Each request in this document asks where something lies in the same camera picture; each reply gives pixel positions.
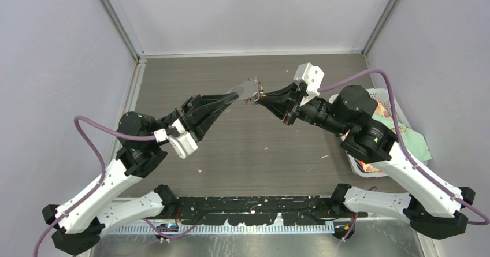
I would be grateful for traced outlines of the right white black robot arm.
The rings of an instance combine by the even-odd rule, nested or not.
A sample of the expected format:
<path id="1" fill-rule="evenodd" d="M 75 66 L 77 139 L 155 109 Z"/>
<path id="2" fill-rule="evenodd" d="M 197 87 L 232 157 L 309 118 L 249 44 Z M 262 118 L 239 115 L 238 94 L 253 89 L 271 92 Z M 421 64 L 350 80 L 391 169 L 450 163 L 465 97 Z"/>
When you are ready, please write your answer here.
<path id="1" fill-rule="evenodd" d="M 377 101 L 360 85 L 344 87 L 333 102 L 314 97 L 306 100 L 304 84 L 290 84 L 261 95 L 256 103 L 267 108 L 286 125 L 301 120 L 336 136 L 341 148 L 353 158 L 376 165 L 405 189 L 405 193 L 367 191 L 339 184 L 330 203 L 331 212 L 376 213 L 409 224 L 427 237 L 441 240 L 463 234 L 469 223 L 462 214 L 475 192 L 454 187 L 431 173 L 423 163 L 408 158 L 396 133 L 373 118 Z"/>

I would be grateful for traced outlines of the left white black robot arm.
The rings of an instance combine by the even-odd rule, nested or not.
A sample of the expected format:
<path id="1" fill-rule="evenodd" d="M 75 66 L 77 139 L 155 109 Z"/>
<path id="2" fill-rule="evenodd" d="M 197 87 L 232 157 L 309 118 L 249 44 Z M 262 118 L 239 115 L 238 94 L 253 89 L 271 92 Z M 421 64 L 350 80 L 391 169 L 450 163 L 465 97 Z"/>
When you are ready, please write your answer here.
<path id="1" fill-rule="evenodd" d="M 165 159 L 161 149 L 170 144 L 179 158 L 191 156 L 222 112 L 238 99 L 236 92 L 221 95 L 195 95 L 162 118 L 130 111 L 112 132 L 121 149 L 101 174 L 64 204 L 46 206 L 42 215 L 56 249 L 78 255 L 120 226 L 160 215 L 172 218 L 177 198 L 166 185 L 117 206 L 112 201 L 137 184 Z"/>

